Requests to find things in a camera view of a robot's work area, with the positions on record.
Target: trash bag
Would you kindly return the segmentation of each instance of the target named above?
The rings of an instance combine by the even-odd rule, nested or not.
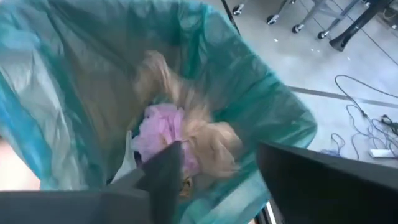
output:
[[[257,142],[307,147],[309,110],[206,4],[160,0],[12,0],[0,4],[0,135],[41,189],[97,189],[119,169],[146,50],[211,102],[216,121],[247,135],[240,171],[180,204],[182,223],[244,223],[268,199]]]

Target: metal leg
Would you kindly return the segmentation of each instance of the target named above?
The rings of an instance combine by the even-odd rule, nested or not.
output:
[[[371,4],[369,9],[357,18],[354,23],[350,25],[342,34],[333,40],[329,41],[329,44],[336,50],[342,52],[346,47],[349,40],[360,30],[365,24],[367,24],[379,11],[383,10],[388,6],[390,1],[380,0],[376,4]]]
[[[242,9],[244,7],[244,5],[248,2],[249,0],[243,0],[240,4],[236,5],[233,9],[232,9],[232,14],[234,14],[234,16],[238,16],[240,14],[242,14]]]
[[[279,14],[285,9],[285,7],[288,4],[292,4],[292,1],[295,1],[295,0],[283,0],[279,6],[278,12],[274,15],[270,15],[269,17],[267,17],[268,25],[274,24],[276,22],[276,20],[279,18]]]
[[[312,19],[315,13],[324,5],[326,0],[319,0],[315,3],[315,5],[311,8],[310,12],[305,16],[303,21],[298,25],[298,28],[301,29],[304,24],[309,20]]]
[[[282,12],[282,10],[285,9],[285,6],[287,6],[291,2],[292,0],[283,0],[282,4],[279,6],[279,10],[276,15],[279,15]]]
[[[356,3],[358,3],[360,0],[354,0],[351,1],[350,4],[343,10],[343,12],[341,12],[340,14],[340,18],[335,19],[329,26],[329,28],[327,28],[327,30],[322,32],[322,38],[326,37],[329,32],[335,28],[350,12],[350,10],[352,10],[352,8],[356,5]]]

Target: black cable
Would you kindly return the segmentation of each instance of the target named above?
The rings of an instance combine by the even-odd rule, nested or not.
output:
[[[349,115],[349,118],[350,118],[350,121],[351,121],[351,125],[354,127],[354,129],[355,129],[356,132],[357,132],[356,134],[354,134],[354,135],[351,136],[351,144],[352,144],[353,147],[354,147],[357,160],[359,160],[359,153],[358,153],[358,149],[356,148],[356,145],[355,145],[354,140],[355,140],[355,137],[356,137],[356,136],[359,136],[359,135],[361,135],[361,136],[366,136],[367,138],[371,139],[372,142],[373,142],[373,144],[374,144],[374,147],[375,147],[376,149],[379,149],[378,146],[377,146],[377,144],[376,144],[376,141],[381,142],[382,148],[383,148],[383,149],[389,149],[389,150],[393,153],[393,155],[394,155],[395,157],[397,157],[396,154],[395,154],[395,152],[394,152],[394,149],[393,149],[392,147],[394,146],[394,147],[395,147],[395,150],[398,149],[398,141],[397,141],[397,137],[398,137],[398,123],[393,122],[387,115],[383,115],[382,118],[381,118],[381,120],[369,118],[369,116],[368,116],[368,115],[364,112],[364,110],[358,105],[358,103],[355,101],[355,99],[354,99],[352,96],[350,96],[347,92],[345,92],[344,89],[342,89],[342,87],[340,87],[340,85],[339,85],[339,83],[338,83],[339,77],[349,78],[349,79],[354,80],[354,81],[356,81],[356,82],[358,82],[358,83],[360,83],[360,84],[362,84],[362,85],[364,85],[364,86],[366,86],[366,87],[368,87],[368,88],[370,88],[370,89],[372,89],[372,90],[375,90],[375,91],[377,91],[377,92],[379,92],[379,93],[382,93],[382,94],[385,94],[385,95],[387,95],[387,96],[391,96],[391,97],[394,97],[394,98],[397,98],[397,99],[398,99],[398,96],[395,96],[395,95],[392,95],[392,94],[390,94],[390,93],[386,93],[385,91],[382,91],[382,90],[379,90],[379,89],[377,89],[377,88],[374,88],[374,87],[372,87],[372,86],[370,86],[370,85],[368,85],[368,84],[366,84],[366,83],[364,83],[364,82],[362,82],[362,81],[360,81],[360,80],[358,80],[358,79],[356,79],[356,78],[353,78],[353,77],[351,77],[351,76],[348,76],[348,75],[337,75],[337,76],[335,77],[336,86],[340,89],[341,92],[343,92],[343,93],[345,94],[345,96],[346,96],[351,102],[353,102],[353,105],[346,105],[346,110],[347,110],[347,113],[348,113],[348,115]],[[359,130],[359,128],[356,126],[356,124],[355,124],[355,118],[354,118],[354,116],[352,115],[352,113],[351,113],[351,111],[350,111],[350,108],[356,108],[356,109],[362,114],[362,117],[365,118],[366,121],[369,123],[369,126],[368,126],[368,128],[366,129],[366,132]],[[392,131],[392,133],[393,133],[395,136],[391,135],[389,131],[385,131],[385,130],[383,130],[382,128],[380,128],[379,126],[377,126],[377,125],[375,124],[375,122],[378,122],[378,123],[382,124],[383,126],[387,126],[387,127]],[[375,130],[378,131],[379,133],[382,133],[382,134],[384,135],[385,142],[384,142],[381,138],[376,137],[376,136],[374,135],[374,131],[375,131]],[[337,143],[337,141],[336,141],[335,139],[333,139],[334,136],[338,136],[338,137],[344,142],[342,146],[340,146],[340,145]],[[332,138],[332,140],[333,140],[334,142],[337,143],[337,146],[338,146],[338,155],[340,156],[340,151],[341,151],[341,148],[345,145],[345,141],[344,141],[344,139],[343,139],[340,135],[338,135],[338,134],[336,134],[336,133],[331,134],[331,138]]]
[[[391,96],[391,97],[394,97],[394,98],[397,98],[397,99],[398,99],[398,96],[395,96],[395,95],[393,95],[393,94],[386,93],[385,91],[382,91],[382,90],[379,90],[379,89],[377,89],[377,88],[374,88],[373,86],[370,86],[370,85],[368,85],[368,84],[366,84],[366,83],[364,83],[364,82],[362,82],[362,81],[360,81],[360,80],[358,80],[358,79],[356,79],[356,78],[353,78],[353,77],[351,77],[351,76],[349,76],[349,75],[337,75],[337,76],[335,76],[335,83],[336,83],[336,86],[340,89],[341,92],[344,93],[344,95],[347,96],[347,98],[348,98],[351,102],[353,102],[353,103],[358,107],[358,109],[361,111],[361,113],[362,113],[363,116],[367,116],[367,114],[366,114],[366,113],[364,112],[364,110],[362,110],[362,108],[357,104],[357,102],[354,100],[354,98],[352,98],[349,94],[347,94],[347,92],[345,92],[345,91],[341,88],[341,86],[340,86],[339,83],[337,82],[337,79],[338,79],[339,77],[349,78],[349,79],[354,80],[354,81],[356,81],[356,82],[358,82],[358,83],[360,83],[360,84],[362,84],[362,85],[364,85],[364,86],[366,86],[366,87],[368,87],[368,88],[370,88],[370,89],[372,89],[372,90],[374,90],[374,91],[377,91],[377,92],[379,92],[379,93],[382,93],[382,94],[385,94],[385,95],[387,95],[387,96]]]

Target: trash bin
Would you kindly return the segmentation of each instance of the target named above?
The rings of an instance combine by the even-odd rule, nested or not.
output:
[[[0,4],[0,135],[41,189],[97,189],[119,168],[146,50],[211,100],[216,121],[250,141],[240,171],[180,205],[181,223],[244,223],[268,194],[257,142],[307,147],[309,110],[206,4],[144,0],[25,0]]]

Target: caster wheel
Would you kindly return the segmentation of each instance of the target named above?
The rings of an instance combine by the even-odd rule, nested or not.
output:
[[[232,14],[233,14],[234,16],[238,16],[238,15],[242,14],[242,8],[243,8],[243,5],[237,5],[237,6],[235,6],[235,7],[232,9]]]
[[[327,33],[325,32],[325,31],[322,31],[322,32],[319,32],[319,34],[318,34],[318,39],[323,39],[323,38],[325,38],[327,36]]]
[[[267,17],[267,24],[268,25],[273,25],[274,23],[276,23],[276,19],[274,19],[274,15],[270,15],[269,17]]]
[[[293,26],[293,28],[292,28],[292,32],[294,34],[300,32],[300,30],[301,30],[300,25]]]

